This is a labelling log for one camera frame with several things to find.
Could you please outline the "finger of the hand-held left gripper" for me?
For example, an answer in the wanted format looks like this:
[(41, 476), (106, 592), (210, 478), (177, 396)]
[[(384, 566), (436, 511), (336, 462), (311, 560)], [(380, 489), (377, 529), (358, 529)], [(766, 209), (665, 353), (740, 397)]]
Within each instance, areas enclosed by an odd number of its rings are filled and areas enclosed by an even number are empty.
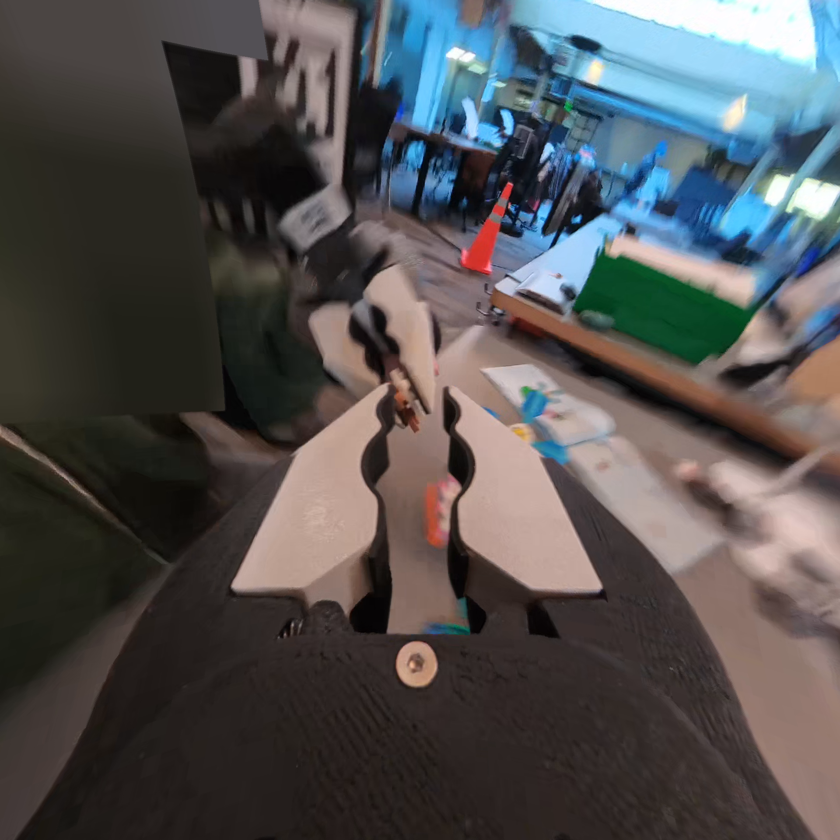
[(438, 376), (436, 321), (402, 265), (379, 270), (351, 307), (351, 339), (366, 366), (414, 411), (431, 414)]
[(385, 369), (391, 349), (369, 304), (324, 303), (309, 316), (308, 326), (324, 370), (353, 397), (391, 383)]

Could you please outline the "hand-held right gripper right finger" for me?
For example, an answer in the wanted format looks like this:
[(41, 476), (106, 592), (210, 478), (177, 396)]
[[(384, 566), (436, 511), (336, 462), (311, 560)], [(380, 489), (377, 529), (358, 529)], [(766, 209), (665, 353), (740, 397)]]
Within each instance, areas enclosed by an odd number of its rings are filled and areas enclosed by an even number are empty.
[(535, 447), (454, 386), (443, 391), (448, 473), (458, 483), (447, 565), (455, 596), (479, 614), (604, 586)]

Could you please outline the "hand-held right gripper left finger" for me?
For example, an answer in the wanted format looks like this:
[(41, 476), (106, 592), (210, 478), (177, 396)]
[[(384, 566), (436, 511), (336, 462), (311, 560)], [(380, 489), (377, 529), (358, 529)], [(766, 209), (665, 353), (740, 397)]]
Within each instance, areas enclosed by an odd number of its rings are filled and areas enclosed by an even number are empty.
[(238, 596), (285, 596), (345, 612), (367, 596), (389, 604), (382, 496), (393, 388), (380, 385), (292, 456), (231, 582)]

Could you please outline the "brown white lego assembly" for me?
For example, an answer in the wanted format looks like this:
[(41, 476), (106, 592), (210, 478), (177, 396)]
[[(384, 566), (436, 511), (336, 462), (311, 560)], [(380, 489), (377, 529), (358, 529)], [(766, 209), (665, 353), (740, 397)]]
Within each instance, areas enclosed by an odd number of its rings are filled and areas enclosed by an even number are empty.
[(395, 389), (395, 417), (402, 427), (418, 433), (425, 409), (406, 371), (401, 365), (390, 370), (391, 383)]

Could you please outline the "person's left forearm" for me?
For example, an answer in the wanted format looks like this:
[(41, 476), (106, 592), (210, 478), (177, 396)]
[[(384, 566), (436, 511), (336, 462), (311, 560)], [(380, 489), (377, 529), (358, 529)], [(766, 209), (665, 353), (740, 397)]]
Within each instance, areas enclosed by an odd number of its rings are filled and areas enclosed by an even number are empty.
[(297, 446), (318, 433), (327, 384), (320, 357), (292, 326), (289, 273), (266, 256), (204, 230), (222, 356), (224, 409), (217, 415), (265, 441)]

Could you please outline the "orange lego cluster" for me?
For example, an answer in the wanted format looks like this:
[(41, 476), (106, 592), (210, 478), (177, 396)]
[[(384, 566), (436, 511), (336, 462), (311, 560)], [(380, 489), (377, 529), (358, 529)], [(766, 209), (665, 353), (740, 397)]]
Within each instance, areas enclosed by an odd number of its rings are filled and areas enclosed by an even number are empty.
[(427, 542), (436, 550), (448, 546), (451, 486), (446, 479), (427, 485), (424, 498), (424, 522)]

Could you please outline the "lego instruction booklet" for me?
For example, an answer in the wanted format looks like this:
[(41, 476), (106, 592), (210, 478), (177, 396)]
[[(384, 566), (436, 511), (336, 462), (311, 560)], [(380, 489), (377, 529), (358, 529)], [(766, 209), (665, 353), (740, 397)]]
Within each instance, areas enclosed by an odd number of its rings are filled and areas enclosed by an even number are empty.
[(616, 431), (612, 415), (572, 395), (534, 364), (484, 367), (480, 372), (542, 440), (568, 448)]

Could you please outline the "pile of teal lego pieces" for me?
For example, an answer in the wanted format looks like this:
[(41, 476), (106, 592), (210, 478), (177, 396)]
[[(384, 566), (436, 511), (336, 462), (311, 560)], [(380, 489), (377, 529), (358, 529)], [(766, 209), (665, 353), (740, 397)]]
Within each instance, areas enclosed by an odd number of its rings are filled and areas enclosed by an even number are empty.
[(454, 621), (432, 622), (425, 625), (425, 635), (471, 635), (469, 607), (465, 597), (457, 600), (457, 617)]

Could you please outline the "black white patterned board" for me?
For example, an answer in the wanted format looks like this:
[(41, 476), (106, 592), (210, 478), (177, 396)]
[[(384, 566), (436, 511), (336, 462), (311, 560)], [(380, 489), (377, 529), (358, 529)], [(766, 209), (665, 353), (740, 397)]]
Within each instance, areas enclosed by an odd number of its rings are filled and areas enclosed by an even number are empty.
[(344, 178), (359, 12), (349, 2), (260, 1), (267, 59), (238, 58), (240, 89), (281, 68), (276, 99), (329, 183)]

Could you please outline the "white paper sheet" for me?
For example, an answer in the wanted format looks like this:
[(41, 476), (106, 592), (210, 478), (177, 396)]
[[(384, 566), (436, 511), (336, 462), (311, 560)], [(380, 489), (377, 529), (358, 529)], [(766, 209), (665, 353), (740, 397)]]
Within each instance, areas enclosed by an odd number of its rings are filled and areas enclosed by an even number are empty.
[(670, 574), (688, 569), (722, 546), (719, 532), (695, 518), (623, 437), (571, 447), (569, 465)]

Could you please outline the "orange traffic cone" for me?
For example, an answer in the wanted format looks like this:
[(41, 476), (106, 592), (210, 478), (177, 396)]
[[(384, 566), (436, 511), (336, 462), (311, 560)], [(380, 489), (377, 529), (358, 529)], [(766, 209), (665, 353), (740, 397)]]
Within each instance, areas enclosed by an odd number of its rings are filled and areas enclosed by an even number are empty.
[(461, 268), (480, 273), (484, 276), (491, 275), (492, 257), (501, 230), (501, 223), (508, 208), (512, 189), (512, 182), (504, 185), (473, 244), (469, 248), (461, 250), (459, 258)]

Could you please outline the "white notebook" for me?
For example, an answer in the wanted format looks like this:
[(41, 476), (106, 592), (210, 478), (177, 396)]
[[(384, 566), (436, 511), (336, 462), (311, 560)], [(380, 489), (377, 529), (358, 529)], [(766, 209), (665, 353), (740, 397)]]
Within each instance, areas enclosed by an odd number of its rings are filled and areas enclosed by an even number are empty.
[(516, 296), (565, 316), (573, 308), (578, 292), (561, 274), (541, 269), (518, 284)]

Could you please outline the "dark background table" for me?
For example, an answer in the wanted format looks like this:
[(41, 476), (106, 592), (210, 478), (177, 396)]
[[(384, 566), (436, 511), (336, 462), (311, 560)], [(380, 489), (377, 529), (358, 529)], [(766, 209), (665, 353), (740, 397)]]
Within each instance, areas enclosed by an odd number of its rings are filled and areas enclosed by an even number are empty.
[(386, 204), (392, 204), (392, 174), (395, 162), (402, 156), (404, 148), (412, 142), (423, 144), (423, 157), (416, 174), (416, 184), (409, 213), (417, 219), (422, 217), (421, 206), (425, 194), (425, 185), (430, 170), (432, 159), (444, 151), (453, 151), (457, 154), (477, 154), (482, 158), (493, 162), (498, 155), (498, 150), (468, 140), (462, 135), (451, 132), (435, 132), (429, 129), (422, 129), (412, 123), (396, 121), (392, 124), (387, 139), (392, 144), (391, 159), (386, 167), (384, 198)]

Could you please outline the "wooden workbench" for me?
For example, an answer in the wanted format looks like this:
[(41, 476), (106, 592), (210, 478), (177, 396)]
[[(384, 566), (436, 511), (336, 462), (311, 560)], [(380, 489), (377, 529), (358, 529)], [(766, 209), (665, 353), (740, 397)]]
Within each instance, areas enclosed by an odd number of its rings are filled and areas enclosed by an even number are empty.
[(838, 445), (837, 396), (805, 402), (795, 398), (792, 386), (738, 394), (715, 380), (714, 363), (697, 369), (621, 333), (589, 329), (576, 314), (560, 314), (518, 293), (527, 280), (556, 273), (579, 290), (605, 238), (620, 227), (609, 216), (598, 217), (506, 275), (487, 292), (489, 304), (558, 340), (583, 364), (632, 391), (675, 405), (778, 455), (799, 458), (819, 445)]

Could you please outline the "person's green sweatshirt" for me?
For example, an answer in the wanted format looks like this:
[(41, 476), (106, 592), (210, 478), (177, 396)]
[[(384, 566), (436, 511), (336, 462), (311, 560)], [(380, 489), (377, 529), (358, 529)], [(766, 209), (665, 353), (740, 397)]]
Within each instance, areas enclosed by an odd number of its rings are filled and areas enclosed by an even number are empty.
[(2, 691), (176, 558), (213, 477), (177, 415), (2, 424)]

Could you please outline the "green fabric bin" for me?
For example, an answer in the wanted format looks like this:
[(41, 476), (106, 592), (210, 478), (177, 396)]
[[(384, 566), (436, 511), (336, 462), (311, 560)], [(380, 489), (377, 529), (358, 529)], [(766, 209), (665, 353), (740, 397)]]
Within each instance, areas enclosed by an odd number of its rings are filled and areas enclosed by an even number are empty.
[(697, 365), (728, 351), (758, 307), (742, 308), (655, 268), (602, 251), (573, 310), (606, 316), (615, 331)]

